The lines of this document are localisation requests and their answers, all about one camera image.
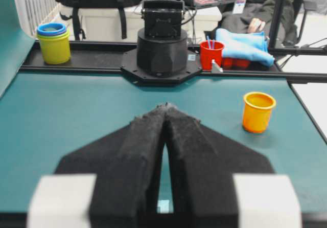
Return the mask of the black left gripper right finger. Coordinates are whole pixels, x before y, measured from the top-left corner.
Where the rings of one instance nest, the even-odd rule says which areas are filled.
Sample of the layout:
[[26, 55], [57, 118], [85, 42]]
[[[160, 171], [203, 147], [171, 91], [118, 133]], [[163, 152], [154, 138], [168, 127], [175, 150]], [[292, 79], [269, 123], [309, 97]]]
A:
[[286, 175], [262, 154], [164, 106], [174, 211], [186, 227], [301, 227]]

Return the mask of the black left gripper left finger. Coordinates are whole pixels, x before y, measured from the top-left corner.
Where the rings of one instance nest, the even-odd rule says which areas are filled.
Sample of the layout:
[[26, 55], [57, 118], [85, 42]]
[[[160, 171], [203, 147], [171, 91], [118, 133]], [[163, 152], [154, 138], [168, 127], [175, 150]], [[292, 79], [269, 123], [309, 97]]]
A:
[[28, 227], [137, 227], [156, 211], [165, 108], [61, 158], [40, 178]]

